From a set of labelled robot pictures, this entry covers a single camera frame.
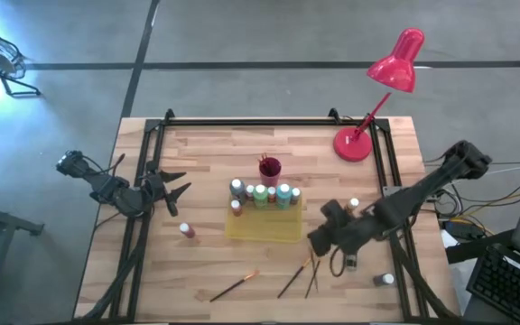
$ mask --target small paint bottle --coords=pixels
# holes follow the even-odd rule
[[[246,186],[246,198],[247,200],[254,200],[254,185]]]
[[[276,202],[276,188],[275,187],[269,187],[268,188],[268,202],[274,203]]]
[[[278,186],[278,190],[276,190],[276,207],[280,209],[288,209],[292,195],[292,189],[288,184]]]
[[[356,255],[346,255],[344,257],[346,261],[347,271],[355,272],[357,270],[357,256]]]
[[[264,209],[268,205],[268,190],[264,185],[256,185],[254,188],[254,204],[258,209]]]
[[[239,200],[240,202],[246,201],[246,186],[241,180],[234,179],[230,182],[230,192],[234,200]]]
[[[232,213],[234,213],[234,216],[240,217],[240,215],[242,214],[242,204],[240,204],[240,201],[233,200],[230,203],[230,206],[232,207]]]
[[[187,238],[194,238],[194,236],[196,236],[194,228],[185,222],[182,222],[180,224],[180,232],[184,234],[184,236],[186,236]]]
[[[358,207],[360,201],[357,198],[352,198],[348,201],[347,206],[344,207],[344,210],[350,214],[354,212],[354,210]]]
[[[395,277],[392,274],[380,274],[372,278],[375,286],[390,285],[395,282]]]
[[[292,189],[292,196],[290,197],[290,204],[294,205],[298,203],[300,200],[300,189],[299,188],[293,188]]]

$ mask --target keyboard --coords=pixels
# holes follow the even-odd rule
[[[520,322],[520,255],[499,244],[487,247],[467,291]]]

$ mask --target wooden tabletop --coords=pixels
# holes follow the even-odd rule
[[[140,151],[144,118],[122,120],[114,157],[125,153],[117,174],[132,180]],[[396,157],[404,185],[424,175],[413,120],[389,117]],[[163,202],[156,204],[137,304],[137,321],[369,321],[401,320],[395,285],[376,288],[375,275],[393,273],[388,243],[370,241],[358,254],[356,272],[340,278],[330,274],[329,255],[322,258],[319,291],[304,299],[311,270],[304,270],[282,299],[276,295],[308,257],[305,239],[297,244],[248,242],[224,236],[228,184],[239,178],[257,184],[262,153],[278,158],[281,183],[302,189],[302,233],[324,221],[320,206],[330,199],[344,204],[356,197],[360,207],[380,198],[374,156],[363,162],[344,162],[334,153],[335,126],[181,126],[167,127],[161,168],[188,174],[169,189],[191,181],[178,201],[180,215],[172,218]],[[388,182],[392,182],[383,146]],[[104,206],[97,222],[116,211]],[[181,222],[197,236],[184,237]],[[116,274],[125,218],[117,217],[93,236],[76,316],[85,314]],[[439,227],[433,214],[419,215],[413,236],[423,277],[452,310],[458,311]],[[209,299],[257,269],[260,274],[233,292]],[[407,281],[411,303],[412,282]],[[129,285],[125,286],[125,312]]]

